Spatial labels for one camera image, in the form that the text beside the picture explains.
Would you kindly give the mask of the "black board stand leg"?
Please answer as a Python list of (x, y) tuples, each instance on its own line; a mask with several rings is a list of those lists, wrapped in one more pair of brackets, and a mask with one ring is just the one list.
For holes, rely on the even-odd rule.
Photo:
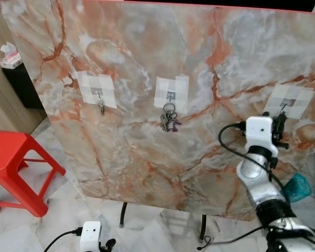
[(199, 243), (203, 243), (206, 237), (206, 215), (202, 215), (200, 224), (198, 240)]
[(120, 228), (124, 227), (126, 209), (127, 209), (127, 202), (123, 202), (122, 207), (121, 207), (121, 215), (120, 215), (120, 219), (119, 219), (119, 227)]

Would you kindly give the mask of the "teal plastic bag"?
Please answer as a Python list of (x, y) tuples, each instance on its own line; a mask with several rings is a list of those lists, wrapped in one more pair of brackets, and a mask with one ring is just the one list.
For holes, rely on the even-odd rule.
[(313, 193), (309, 180), (301, 173), (295, 173), (280, 190), (290, 205), (310, 197)]

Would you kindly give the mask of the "orange marble pattern board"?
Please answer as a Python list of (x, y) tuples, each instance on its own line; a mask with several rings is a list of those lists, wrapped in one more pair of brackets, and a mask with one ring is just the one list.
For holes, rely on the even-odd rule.
[[(236, 175), (245, 139), (277, 85), (315, 91), (315, 14), (184, 3), (1, 0), (26, 70), (84, 195), (237, 220), (255, 218)], [(72, 72), (109, 75), (117, 108), (83, 102)], [(189, 77), (188, 114), (165, 132), (156, 78)], [(315, 94), (288, 119), (275, 175), (315, 191)]]

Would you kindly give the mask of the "key bunch with purple charm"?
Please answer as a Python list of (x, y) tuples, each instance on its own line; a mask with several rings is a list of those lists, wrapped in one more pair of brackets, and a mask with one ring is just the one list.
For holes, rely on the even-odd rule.
[(177, 125), (181, 125), (182, 122), (177, 119), (176, 106), (169, 102), (163, 106), (164, 112), (160, 116), (161, 128), (165, 132), (177, 132)]

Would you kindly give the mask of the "red plastic stool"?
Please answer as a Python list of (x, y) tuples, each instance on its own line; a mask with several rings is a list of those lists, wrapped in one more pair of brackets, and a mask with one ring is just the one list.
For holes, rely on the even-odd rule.
[[(39, 192), (35, 192), (19, 175), (22, 168), (28, 167), (28, 162), (50, 165)], [(0, 186), (18, 201), (0, 202), (0, 208), (26, 209), (35, 217), (45, 216), (49, 209), (45, 204), (45, 193), (57, 173), (66, 175), (66, 170), (32, 136), (0, 131)]]

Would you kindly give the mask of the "light wooden cabinet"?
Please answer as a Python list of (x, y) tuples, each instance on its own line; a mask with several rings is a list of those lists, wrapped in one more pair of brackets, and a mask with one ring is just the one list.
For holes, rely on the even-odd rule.
[[(14, 43), (10, 32), (0, 10), (0, 47)], [(25, 108), (0, 67), (0, 131), (31, 133), (45, 118), (44, 110)]]

